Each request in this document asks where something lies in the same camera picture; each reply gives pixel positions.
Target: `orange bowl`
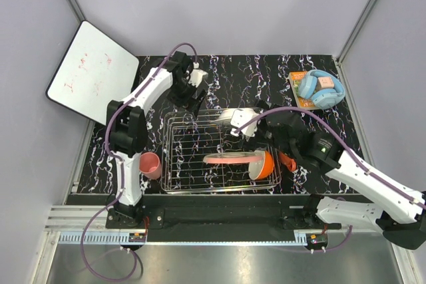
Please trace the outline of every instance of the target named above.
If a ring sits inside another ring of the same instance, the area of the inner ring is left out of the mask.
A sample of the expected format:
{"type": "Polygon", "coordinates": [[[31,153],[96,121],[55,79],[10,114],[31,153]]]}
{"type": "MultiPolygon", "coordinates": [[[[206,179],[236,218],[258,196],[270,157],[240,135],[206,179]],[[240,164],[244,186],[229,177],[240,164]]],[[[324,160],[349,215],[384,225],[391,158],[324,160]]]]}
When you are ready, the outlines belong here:
{"type": "Polygon", "coordinates": [[[260,161],[250,162],[248,165],[248,176],[252,180],[263,180],[274,171],[274,159],[268,151],[256,150],[256,154],[262,155],[260,161]]]}

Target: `black table surface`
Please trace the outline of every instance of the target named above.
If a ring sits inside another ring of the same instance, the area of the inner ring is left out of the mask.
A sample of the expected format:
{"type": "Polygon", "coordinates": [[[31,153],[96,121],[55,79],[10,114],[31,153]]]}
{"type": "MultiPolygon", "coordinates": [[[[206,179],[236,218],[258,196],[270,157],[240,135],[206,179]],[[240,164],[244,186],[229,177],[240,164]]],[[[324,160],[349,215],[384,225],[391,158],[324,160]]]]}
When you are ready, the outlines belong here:
{"type": "MultiPolygon", "coordinates": [[[[160,57],[139,57],[139,71],[135,86],[147,75],[148,66],[160,57]]],[[[286,80],[289,72],[319,69],[338,77],[335,63],[328,55],[232,55],[198,57],[200,68],[208,72],[204,82],[207,96],[202,108],[251,107],[257,99],[283,106],[296,106],[296,101],[286,80]]],[[[161,98],[146,115],[148,144],[145,151],[156,152],[161,158],[164,116],[177,109],[167,99],[161,98]]],[[[346,100],[329,110],[315,110],[360,156],[358,137],[346,100]]],[[[309,116],[302,120],[311,130],[323,128],[309,116]]],[[[116,190],[116,166],[104,149],[105,128],[95,124],[77,193],[109,194],[116,190]]],[[[160,192],[157,181],[141,177],[143,192],[160,192]]],[[[355,193],[351,188],[317,172],[298,167],[295,172],[282,170],[281,184],[275,194],[336,194],[355,193]]]]}

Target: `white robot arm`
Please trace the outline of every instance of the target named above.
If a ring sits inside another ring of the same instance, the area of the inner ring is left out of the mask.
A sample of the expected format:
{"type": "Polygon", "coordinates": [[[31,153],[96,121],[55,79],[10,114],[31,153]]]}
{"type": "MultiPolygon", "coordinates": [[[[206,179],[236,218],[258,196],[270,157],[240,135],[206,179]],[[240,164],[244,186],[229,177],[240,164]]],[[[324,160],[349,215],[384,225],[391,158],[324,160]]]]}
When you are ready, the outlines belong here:
{"type": "Polygon", "coordinates": [[[407,249],[417,249],[426,240],[424,193],[412,190],[375,169],[356,156],[353,150],[342,147],[333,135],[308,132],[299,114],[274,112],[272,109],[278,106],[270,108],[262,101],[258,106],[267,110],[265,116],[254,114],[252,109],[234,112],[231,125],[238,128],[233,131],[235,135],[241,132],[250,137],[252,143],[267,142],[295,158],[303,167],[341,181],[373,202],[362,204],[312,196],[302,210],[307,223],[318,218],[324,223],[372,229],[407,249]]]}
{"type": "Polygon", "coordinates": [[[139,158],[148,136],[145,114],[168,91],[167,98],[171,102],[197,115],[206,94],[202,90],[197,98],[192,97],[207,72],[200,70],[198,64],[193,63],[186,54],[175,52],[164,67],[157,70],[159,62],[154,64],[155,67],[151,68],[148,76],[132,93],[122,101],[111,101],[108,105],[107,121],[120,106],[132,100],[114,122],[110,134],[110,148],[124,162],[124,172],[118,169],[117,163],[117,188],[122,190],[122,195],[118,199],[116,211],[131,219],[136,219],[135,209],[142,197],[139,158]]]}

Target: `blue headphones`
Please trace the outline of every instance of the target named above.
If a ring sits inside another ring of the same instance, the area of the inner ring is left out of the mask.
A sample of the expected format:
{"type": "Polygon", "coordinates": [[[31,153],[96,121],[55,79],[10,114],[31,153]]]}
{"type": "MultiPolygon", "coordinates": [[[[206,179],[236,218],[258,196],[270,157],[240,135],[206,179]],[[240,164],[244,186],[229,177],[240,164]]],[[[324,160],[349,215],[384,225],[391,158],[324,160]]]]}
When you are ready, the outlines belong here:
{"type": "Polygon", "coordinates": [[[299,85],[298,96],[304,99],[311,99],[316,107],[325,110],[335,106],[345,98],[345,89],[340,81],[332,74],[322,70],[311,70],[302,79],[299,85]],[[323,89],[312,95],[318,78],[321,76],[329,76],[333,80],[334,88],[323,89]]]}

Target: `white wall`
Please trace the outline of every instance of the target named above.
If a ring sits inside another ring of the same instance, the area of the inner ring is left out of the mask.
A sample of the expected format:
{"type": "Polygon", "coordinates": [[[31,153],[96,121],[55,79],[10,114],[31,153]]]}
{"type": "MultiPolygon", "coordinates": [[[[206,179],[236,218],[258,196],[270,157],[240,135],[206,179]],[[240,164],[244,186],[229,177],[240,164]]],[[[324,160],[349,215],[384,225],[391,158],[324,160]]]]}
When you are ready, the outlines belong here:
{"type": "Polygon", "coordinates": [[[87,123],[45,90],[77,20],[65,0],[0,0],[0,282],[28,283],[87,123]]]}
{"type": "MultiPolygon", "coordinates": [[[[426,190],[425,17],[425,0],[379,0],[343,62],[376,166],[420,191],[426,190]]],[[[426,245],[415,254],[423,271],[426,245]]]]}
{"type": "Polygon", "coordinates": [[[367,0],[77,0],[135,55],[189,41],[202,54],[337,55],[367,0]]]}

